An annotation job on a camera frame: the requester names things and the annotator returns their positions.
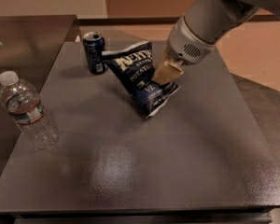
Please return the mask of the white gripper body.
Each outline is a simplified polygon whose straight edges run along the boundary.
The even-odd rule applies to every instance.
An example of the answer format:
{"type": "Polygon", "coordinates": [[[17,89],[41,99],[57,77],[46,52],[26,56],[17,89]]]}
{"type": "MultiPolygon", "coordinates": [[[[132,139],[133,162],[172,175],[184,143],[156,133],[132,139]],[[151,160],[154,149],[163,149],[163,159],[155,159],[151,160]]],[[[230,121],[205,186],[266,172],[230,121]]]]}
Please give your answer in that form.
{"type": "Polygon", "coordinates": [[[168,55],[186,64],[201,62],[214,49],[214,44],[202,41],[188,28],[184,17],[177,21],[167,40],[168,55]]]}

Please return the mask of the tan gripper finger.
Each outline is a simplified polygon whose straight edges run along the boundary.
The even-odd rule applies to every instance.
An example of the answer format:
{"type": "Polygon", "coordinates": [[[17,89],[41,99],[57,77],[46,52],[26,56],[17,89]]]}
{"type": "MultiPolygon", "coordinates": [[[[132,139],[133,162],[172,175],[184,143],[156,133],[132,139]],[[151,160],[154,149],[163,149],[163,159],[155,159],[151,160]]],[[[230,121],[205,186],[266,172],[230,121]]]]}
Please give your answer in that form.
{"type": "Polygon", "coordinates": [[[160,85],[164,85],[168,82],[176,80],[182,76],[183,60],[175,60],[173,58],[167,58],[161,63],[155,71],[152,80],[160,85]]]}
{"type": "Polygon", "coordinates": [[[170,63],[170,50],[168,47],[165,47],[159,60],[158,69],[159,70],[164,69],[169,65],[169,63],[170,63]]]}

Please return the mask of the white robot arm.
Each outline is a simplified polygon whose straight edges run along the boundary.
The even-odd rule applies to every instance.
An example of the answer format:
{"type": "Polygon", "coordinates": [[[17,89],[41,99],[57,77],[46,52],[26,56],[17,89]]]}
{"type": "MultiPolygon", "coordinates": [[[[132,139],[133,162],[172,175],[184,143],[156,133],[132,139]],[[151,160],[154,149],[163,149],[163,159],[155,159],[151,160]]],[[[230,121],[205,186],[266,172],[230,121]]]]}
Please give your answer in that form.
{"type": "Polygon", "coordinates": [[[194,0],[172,28],[152,80],[176,80],[185,65],[200,63],[224,34],[261,8],[280,19],[280,0],[194,0]]]}

